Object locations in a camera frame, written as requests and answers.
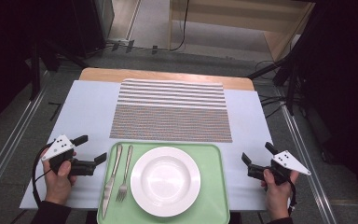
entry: gray woven placemat section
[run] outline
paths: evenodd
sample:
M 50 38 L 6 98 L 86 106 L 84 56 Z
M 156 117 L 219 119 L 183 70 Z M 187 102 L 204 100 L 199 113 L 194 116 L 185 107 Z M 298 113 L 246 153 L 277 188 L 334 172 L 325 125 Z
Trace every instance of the gray woven placemat section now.
M 232 142 L 223 85 L 126 79 L 110 137 Z

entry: white triangular bracket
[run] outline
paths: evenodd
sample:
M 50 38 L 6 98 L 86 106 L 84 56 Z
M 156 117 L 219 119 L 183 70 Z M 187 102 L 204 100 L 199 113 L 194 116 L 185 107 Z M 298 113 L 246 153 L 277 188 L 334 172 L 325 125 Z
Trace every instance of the white triangular bracket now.
M 310 175 L 310 171 L 287 150 L 274 155 L 272 159 L 286 169 L 299 171 L 304 175 Z
M 69 138 L 66 137 L 65 134 L 62 134 L 58 136 L 56 140 L 54 140 L 54 143 L 48 149 L 46 154 L 42 157 L 42 161 L 46 161 L 53 157 L 56 157 L 66 151 L 71 150 L 74 147 L 75 145 L 72 144 L 71 140 L 69 140 Z

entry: white table surface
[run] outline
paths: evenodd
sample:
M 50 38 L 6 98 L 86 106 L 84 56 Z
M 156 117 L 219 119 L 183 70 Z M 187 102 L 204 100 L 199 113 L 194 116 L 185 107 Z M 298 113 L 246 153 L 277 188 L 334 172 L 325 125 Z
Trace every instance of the white table surface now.
M 76 158 L 82 161 L 93 161 L 109 152 L 116 142 L 134 142 L 133 139 L 109 138 L 119 89 L 120 84 L 115 82 L 75 81 L 48 141 L 52 142 L 60 134 L 66 134 L 70 139 L 88 135 L 89 141 L 75 148 Z M 242 152 L 258 165 L 269 165 L 271 159 L 271 154 L 264 148 L 267 141 L 271 142 L 271 136 L 257 92 L 225 90 L 225 96 L 233 142 L 213 144 L 221 150 L 230 211 L 265 210 L 265 191 L 259 180 L 247 176 L 247 167 L 241 160 Z M 67 205 L 75 209 L 96 210 L 105 169 L 106 162 L 97 166 L 93 176 L 79 176 Z M 36 176 L 42 174 L 39 162 Z M 46 195 L 44 178 L 39 179 L 36 185 L 43 200 Z M 31 182 L 20 208 L 37 208 Z

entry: person's left hand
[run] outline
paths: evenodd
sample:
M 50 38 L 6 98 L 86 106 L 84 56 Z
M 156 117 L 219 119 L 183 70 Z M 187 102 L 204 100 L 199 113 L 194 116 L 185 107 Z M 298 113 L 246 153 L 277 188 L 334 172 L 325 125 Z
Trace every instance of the person's left hand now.
M 42 153 L 42 156 L 48 151 L 48 148 L 45 149 Z M 44 173 L 50 170 L 50 163 L 48 161 L 42 161 Z M 69 194 L 71 193 L 72 186 L 76 182 L 76 176 L 71 176 L 68 179 L 69 172 L 71 171 L 71 162 L 64 161 L 57 174 L 50 171 L 45 175 L 46 181 L 46 198 L 45 201 L 51 203 L 57 203 L 65 205 L 68 200 Z

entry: knife blade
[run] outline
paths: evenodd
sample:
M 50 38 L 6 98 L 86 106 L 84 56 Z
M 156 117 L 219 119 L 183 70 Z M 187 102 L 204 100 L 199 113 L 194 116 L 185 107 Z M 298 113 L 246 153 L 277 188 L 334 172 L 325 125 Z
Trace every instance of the knife blade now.
M 103 218 L 105 218 L 106 210 L 110 202 L 110 195 L 112 194 L 113 185 L 115 184 L 115 176 L 118 168 L 118 163 L 120 162 L 121 151 L 123 150 L 123 146 L 121 144 L 117 144 L 116 150 L 116 160 L 113 168 L 113 172 L 110 175 L 109 180 L 105 184 L 103 191 Z

